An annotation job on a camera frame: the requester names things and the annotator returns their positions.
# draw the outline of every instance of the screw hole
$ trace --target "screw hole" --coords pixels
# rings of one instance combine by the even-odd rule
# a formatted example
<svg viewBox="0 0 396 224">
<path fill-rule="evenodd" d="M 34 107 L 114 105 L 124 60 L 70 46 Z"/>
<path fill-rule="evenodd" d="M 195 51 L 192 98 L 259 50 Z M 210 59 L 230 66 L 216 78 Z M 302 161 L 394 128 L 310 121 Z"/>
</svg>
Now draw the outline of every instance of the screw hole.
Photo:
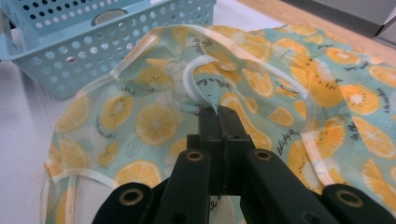
<svg viewBox="0 0 396 224">
<path fill-rule="evenodd" d="M 348 190 L 340 189 L 335 193 L 335 196 L 340 202 L 348 206 L 357 208 L 363 206 L 363 200 L 361 197 Z"/>
<path fill-rule="evenodd" d="M 135 205 L 142 201 L 143 191 L 141 189 L 127 189 L 125 190 L 119 198 L 122 205 Z"/>
</svg>

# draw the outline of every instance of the light blue plastic basket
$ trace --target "light blue plastic basket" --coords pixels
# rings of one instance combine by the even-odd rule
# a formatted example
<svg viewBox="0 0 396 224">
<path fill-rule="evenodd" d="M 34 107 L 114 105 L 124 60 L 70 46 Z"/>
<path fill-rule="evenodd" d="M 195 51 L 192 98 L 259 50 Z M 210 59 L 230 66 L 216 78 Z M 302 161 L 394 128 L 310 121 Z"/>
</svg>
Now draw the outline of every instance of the light blue plastic basket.
<svg viewBox="0 0 396 224">
<path fill-rule="evenodd" d="M 14 62 L 62 100 L 108 73 L 148 30 L 169 24 L 211 24 L 216 0 L 0 3 L 0 59 Z M 10 21 L 18 35 L 11 32 Z"/>
</svg>

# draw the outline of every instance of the bib with orange print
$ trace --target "bib with orange print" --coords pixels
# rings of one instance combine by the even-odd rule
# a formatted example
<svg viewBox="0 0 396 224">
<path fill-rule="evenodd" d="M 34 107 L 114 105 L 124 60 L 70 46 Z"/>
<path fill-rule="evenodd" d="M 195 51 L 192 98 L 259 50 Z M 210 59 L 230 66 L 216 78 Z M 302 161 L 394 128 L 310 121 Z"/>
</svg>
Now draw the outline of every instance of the bib with orange print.
<svg viewBox="0 0 396 224">
<path fill-rule="evenodd" d="M 73 223 L 79 190 L 89 190 L 77 189 L 80 176 L 110 189 L 161 183 L 197 133 L 197 112 L 218 105 L 308 189 L 349 184 L 396 216 L 395 80 L 394 66 L 312 27 L 154 29 L 59 119 L 43 222 Z M 238 198 L 212 201 L 211 223 L 243 223 Z"/>
</svg>

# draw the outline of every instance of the wooden surface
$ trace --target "wooden surface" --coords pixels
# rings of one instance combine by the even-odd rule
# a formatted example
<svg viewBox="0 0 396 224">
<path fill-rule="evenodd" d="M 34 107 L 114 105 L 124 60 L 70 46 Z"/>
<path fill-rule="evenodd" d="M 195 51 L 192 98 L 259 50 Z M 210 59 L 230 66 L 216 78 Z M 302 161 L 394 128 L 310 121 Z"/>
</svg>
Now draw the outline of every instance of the wooden surface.
<svg viewBox="0 0 396 224">
<path fill-rule="evenodd" d="M 285 24 L 310 25 L 330 32 L 340 39 L 345 40 L 355 51 L 375 56 L 379 62 L 396 65 L 396 49 L 366 36 L 356 34 L 300 8 L 279 0 L 239 0 L 239 2 Z"/>
</svg>

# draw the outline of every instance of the black mechanical arm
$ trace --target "black mechanical arm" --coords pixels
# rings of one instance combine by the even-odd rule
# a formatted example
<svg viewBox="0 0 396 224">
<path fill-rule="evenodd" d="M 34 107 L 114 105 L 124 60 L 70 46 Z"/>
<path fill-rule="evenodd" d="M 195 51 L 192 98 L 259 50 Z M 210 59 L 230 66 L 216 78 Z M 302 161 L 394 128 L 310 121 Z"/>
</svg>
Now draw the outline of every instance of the black mechanical arm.
<svg viewBox="0 0 396 224">
<path fill-rule="evenodd" d="M 208 223 L 210 196 L 237 195 L 247 223 L 396 223 L 362 191 L 307 189 L 272 151 L 257 149 L 235 111 L 210 107 L 199 115 L 173 173 L 154 189 L 129 183 L 115 189 L 93 221 L 102 223 Z"/>
</svg>

